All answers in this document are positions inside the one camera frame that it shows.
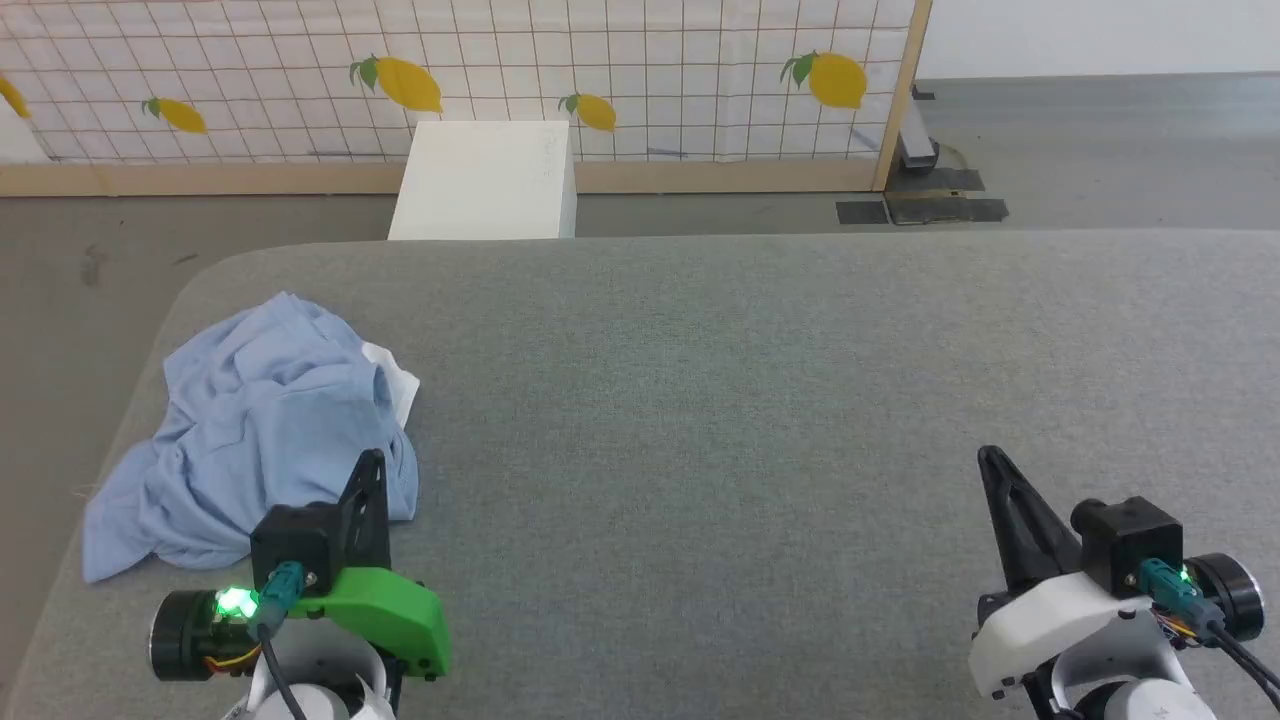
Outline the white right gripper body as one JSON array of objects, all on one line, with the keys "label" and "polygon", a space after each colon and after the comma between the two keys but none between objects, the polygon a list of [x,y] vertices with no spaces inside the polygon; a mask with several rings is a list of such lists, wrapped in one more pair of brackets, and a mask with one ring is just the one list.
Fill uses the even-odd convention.
[{"label": "white right gripper body", "polygon": [[1149,600],[1117,600],[1083,573],[1051,578],[993,611],[968,656],[982,696],[1037,678],[1046,664],[1055,702],[1074,687],[1152,673]]}]

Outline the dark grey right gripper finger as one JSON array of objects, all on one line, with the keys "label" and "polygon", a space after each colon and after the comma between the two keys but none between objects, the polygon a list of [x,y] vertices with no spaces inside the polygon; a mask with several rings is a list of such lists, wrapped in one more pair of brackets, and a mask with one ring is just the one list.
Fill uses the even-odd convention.
[{"label": "dark grey right gripper finger", "polygon": [[983,446],[977,461],[1007,591],[1080,571],[1080,541],[1004,450]]}]

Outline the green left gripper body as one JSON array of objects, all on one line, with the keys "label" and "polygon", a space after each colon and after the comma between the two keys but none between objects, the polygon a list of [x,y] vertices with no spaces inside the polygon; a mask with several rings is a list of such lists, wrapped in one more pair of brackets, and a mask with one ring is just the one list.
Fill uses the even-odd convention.
[{"label": "green left gripper body", "polygon": [[305,596],[288,619],[328,619],[402,661],[411,676],[452,669],[452,641],[440,598],[384,568],[346,568],[326,594]]}]

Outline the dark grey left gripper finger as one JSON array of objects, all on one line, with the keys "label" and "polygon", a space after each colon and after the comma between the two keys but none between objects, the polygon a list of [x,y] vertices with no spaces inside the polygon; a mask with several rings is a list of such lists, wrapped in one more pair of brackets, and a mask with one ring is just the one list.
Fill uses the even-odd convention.
[{"label": "dark grey left gripper finger", "polygon": [[347,568],[390,570],[387,459],[379,448],[358,456],[339,498],[334,577]]}]

